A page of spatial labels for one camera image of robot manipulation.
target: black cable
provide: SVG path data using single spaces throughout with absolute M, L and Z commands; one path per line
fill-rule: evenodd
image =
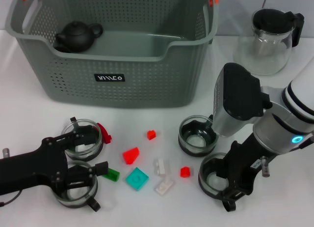
M 0 207 L 6 206 L 6 205 L 8 205 L 8 204 L 14 202 L 14 201 L 21 195 L 21 193 L 22 193 L 22 190 L 20 190 L 20 191 L 18 192 L 18 194 L 16 194 L 16 196 L 15 196 L 14 198 L 12 198 L 10 201 L 7 201 L 7 202 L 0 202 Z

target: small red cube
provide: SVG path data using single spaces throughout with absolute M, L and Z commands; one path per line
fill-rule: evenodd
M 137 147 L 126 151 L 122 154 L 124 161 L 126 162 L 127 165 L 133 164 L 133 162 L 137 159 L 139 155 L 139 150 Z
M 150 130 L 147 132 L 147 138 L 148 140 L 152 140 L 154 138 L 156 138 L 156 132 L 154 130 Z
M 188 178 L 191 176 L 191 171 L 190 171 L 190 168 L 189 167 L 183 167 L 181 168 L 180 170 L 180 176 L 182 178 Z

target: basket label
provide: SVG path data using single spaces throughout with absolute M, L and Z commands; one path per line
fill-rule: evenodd
M 97 82 L 125 82 L 124 74 L 94 74 Z

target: green block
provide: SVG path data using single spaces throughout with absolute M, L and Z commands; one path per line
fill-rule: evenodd
M 117 182 L 120 176 L 120 172 L 117 172 L 116 170 L 113 169 L 108 169 L 108 174 L 104 174 L 103 177 L 110 179 L 114 182 Z

